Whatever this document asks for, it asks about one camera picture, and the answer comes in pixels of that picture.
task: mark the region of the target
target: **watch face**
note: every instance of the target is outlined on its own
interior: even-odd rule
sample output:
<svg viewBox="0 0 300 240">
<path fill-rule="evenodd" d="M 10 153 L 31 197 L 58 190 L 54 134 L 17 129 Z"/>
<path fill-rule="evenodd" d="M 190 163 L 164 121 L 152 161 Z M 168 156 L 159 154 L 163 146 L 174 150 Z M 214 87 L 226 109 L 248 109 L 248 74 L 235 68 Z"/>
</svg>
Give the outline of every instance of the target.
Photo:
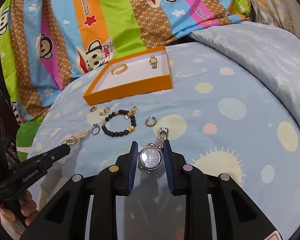
<svg viewBox="0 0 300 240">
<path fill-rule="evenodd" d="M 156 149 L 145 149 L 141 152 L 139 161 L 141 165 L 151 169 L 158 166 L 158 164 L 161 162 L 161 155 Z"/>
</svg>

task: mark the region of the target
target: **beaded bracelet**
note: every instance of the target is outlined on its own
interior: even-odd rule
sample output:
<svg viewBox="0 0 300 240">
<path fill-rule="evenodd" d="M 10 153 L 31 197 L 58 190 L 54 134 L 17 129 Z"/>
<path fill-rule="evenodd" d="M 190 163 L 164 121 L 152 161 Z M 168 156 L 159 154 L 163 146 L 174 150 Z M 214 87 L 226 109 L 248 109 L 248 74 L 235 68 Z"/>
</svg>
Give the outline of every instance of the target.
<svg viewBox="0 0 300 240">
<path fill-rule="evenodd" d="M 108 117 L 105 118 L 105 120 L 103 121 L 102 123 L 102 126 L 101 126 L 101 129 L 103 130 L 103 132 L 106 134 L 106 135 L 109 135 L 111 137 L 122 137 L 124 135 L 128 135 L 129 133 L 132 133 L 135 131 L 135 127 L 137 126 L 137 123 L 136 123 L 136 117 L 133 115 L 134 113 L 137 112 L 137 108 L 134 106 L 131 110 L 132 114 L 130 111 L 126 111 L 126 110 L 122 110 L 120 109 L 119 111 L 115 111 L 115 112 L 112 112 L 111 114 L 108 115 Z M 131 120 L 131 125 L 124 131 L 121 131 L 121 132 L 111 132 L 109 131 L 107 128 L 106 128 L 106 123 L 112 119 L 113 117 L 115 117 L 116 115 L 126 115 L 130 118 Z"/>
</svg>

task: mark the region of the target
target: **light blue bedsheet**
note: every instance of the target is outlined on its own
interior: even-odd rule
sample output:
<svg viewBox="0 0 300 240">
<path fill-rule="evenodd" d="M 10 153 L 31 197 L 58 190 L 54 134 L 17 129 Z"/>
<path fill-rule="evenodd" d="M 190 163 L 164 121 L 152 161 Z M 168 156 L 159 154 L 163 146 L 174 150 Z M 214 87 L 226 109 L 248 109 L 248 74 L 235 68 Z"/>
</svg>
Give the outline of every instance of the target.
<svg viewBox="0 0 300 240">
<path fill-rule="evenodd" d="M 31 187 L 41 208 L 72 175 L 91 176 L 129 151 L 155 142 L 160 126 L 170 129 L 173 151 L 212 175 L 229 173 L 268 216 L 284 240 L 300 225 L 300 130 L 282 104 L 237 63 L 200 43 L 167 47 L 174 88 L 98 105 L 91 113 L 82 95 L 100 69 L 71 83 L 54 102 L 37 133 L 30 157 L 58 146 L 77 131 L 100 125 L 104 107 L 130 110 L 136 131 L 122 138 L 90 135 L 48 175 Z M 155 116 L 158 124 L 144 121 Z M 121 131 L 129 121 L 116 117 L 109 129 Z M 130 197 L 117 198 L 119 240 L 181 239 L 185 198 L 173 197 L 165 174 L 136 172 Z"/>
</svg>

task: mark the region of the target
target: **silver ring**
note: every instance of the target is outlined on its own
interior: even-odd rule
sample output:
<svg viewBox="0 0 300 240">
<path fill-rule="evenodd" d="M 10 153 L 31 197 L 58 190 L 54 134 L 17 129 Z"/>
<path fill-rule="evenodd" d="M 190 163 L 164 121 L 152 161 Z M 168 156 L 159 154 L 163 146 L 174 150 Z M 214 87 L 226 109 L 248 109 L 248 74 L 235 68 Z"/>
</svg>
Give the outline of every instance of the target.
<svg viewBox="0 0 300 240">
<path fill-rule="evenodd" d="M 98 130 L 97 133 L 93 133 L 93 131 L 94 131 L 95 128 L 99 128 L 99 130 Z M 92 129 L 91 129 L 91 133 L 92 133 L 93 135 L 97 135 L 98 133 L 100 133 L 100 130 L 101 130 L 100 126 L 99 126 L 97 123 L 94 123 L 94 124 L 93 124 L 93 127 L 92 127 Z"/>
</svg>

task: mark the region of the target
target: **human hand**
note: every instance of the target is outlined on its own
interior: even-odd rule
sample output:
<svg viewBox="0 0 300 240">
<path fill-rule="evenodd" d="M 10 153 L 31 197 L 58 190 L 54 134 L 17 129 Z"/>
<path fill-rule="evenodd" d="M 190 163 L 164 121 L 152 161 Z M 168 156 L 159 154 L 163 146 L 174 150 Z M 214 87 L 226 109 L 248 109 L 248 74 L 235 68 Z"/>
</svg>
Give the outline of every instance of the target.
<svg viewBox="0 0 300 240">
<path fill-rule="evenodd" d="M 34 218 L 38 215 L 39 212 L 36 210 L 37 205 L 32 200 L 32 195 L 28 190 L 26 190 L 24 193 L 24 200 L 25 202 L 21 207 L 21 213 L 25 217 L 27 217 L 25 222 L 26 225 L 29 226 L 29 224 L 32 222 L 32 220 L 34 220 Z M 15 221 L 17 220 L 16 214 L 5 207 L 0 208 L 0 213 L 7 220 L 12 229 L 16 231 L 19 235 L 21 235 L 22 233 L 15 224 Z"/>
</svg>

